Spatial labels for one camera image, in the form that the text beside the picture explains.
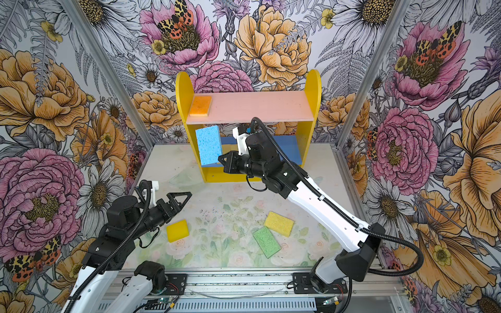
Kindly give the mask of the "bright yellow square sponge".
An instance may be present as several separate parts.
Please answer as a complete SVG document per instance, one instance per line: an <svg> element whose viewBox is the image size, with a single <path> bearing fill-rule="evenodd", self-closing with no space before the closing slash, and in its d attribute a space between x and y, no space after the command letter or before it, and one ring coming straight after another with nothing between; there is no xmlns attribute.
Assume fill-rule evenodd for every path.
<svg viewBox="0 0 501 313"><path fill-rule="evenodd" d="M189 227L186 220L180 220L166 227L166 234L169 243L174 243L180 239L189 237Z"/></svg>

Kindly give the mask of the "orange sponge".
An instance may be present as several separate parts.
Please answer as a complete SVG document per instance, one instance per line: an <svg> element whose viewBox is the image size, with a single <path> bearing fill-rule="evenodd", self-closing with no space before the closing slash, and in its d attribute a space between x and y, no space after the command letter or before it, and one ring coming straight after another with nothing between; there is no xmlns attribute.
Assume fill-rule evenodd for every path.
<svg viewBox="0 0 501 313"><path fill-rule="evenodd" d="M195 96L190 107L189 115L191 117L207 117L210 113L212 103L211 96Z"/></svg>

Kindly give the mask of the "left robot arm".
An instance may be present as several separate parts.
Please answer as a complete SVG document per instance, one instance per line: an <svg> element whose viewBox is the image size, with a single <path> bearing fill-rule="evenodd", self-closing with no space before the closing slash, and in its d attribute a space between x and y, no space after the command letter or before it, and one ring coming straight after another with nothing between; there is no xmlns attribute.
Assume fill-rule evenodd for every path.
<svg viewBox="0 0 501 313"><path fill-rule="evenodd" d="M95 312L125 261L136 248L135 240L155 232L181 212L191 192L170 192L168 201L160 199L150 207L151 191L146 199L122 196L112 202L108 223L88 248L78 272L77 282L63 312Z"/></svg>

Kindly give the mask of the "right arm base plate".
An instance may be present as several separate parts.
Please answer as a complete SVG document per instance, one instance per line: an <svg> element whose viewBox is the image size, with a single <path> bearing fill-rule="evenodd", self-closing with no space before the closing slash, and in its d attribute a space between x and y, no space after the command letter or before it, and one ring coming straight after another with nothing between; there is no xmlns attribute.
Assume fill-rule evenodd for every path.
<svg viewBox="0 0 501 313"><path fill-rule="evenodd" d="M292 274L292 289L295 294L346 294L348 285L344 279L334 280L327 284L312 278L310 273L294 272Z"/></svg>

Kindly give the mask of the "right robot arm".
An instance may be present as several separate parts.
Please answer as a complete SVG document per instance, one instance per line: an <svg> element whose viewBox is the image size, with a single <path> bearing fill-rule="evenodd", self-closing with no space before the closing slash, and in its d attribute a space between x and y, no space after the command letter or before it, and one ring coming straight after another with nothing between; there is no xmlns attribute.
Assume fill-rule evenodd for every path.
<svg viewBox="0 0 501 313"><path fill-rule="evenodd" d="M273 157L270 160L252 160L248 155L230 151L219 157L223 172L258 177L266 190L296 204L319 222L343 250L336 256L320 258L310 272L309 285L317 292L345 277L362 282L370 270L381 239L363 230L371 226L339 206L324 194L308 174L292 161Z"/></svg>

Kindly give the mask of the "blue sponge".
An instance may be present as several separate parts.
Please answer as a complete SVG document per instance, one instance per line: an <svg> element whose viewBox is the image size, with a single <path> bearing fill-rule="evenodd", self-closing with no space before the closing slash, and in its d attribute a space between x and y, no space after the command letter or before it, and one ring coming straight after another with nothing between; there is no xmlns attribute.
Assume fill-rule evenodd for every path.
<svg viewBox="0 0 501 313"><path fill-rule="evenodd" d="M292 162L302 165L301 153L295 136L274 136L273 138Z"/></svg>
<svg viewBox="0 0 501 313"><path fill-rule="evenodd" d="M219 128L214 125L196 130L198 151L202 166L216 164L223 154Z"/></svg>

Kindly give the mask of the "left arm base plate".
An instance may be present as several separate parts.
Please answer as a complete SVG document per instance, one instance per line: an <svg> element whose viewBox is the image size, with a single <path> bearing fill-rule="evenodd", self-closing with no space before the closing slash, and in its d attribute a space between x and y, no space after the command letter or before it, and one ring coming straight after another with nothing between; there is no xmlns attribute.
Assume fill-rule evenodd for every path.
<svg viewBox="0 0 501 313"><path fill-rule="evenodd" d="M187 274L167 273L155 275L149 296L182 296L187 286Z"/></svg>

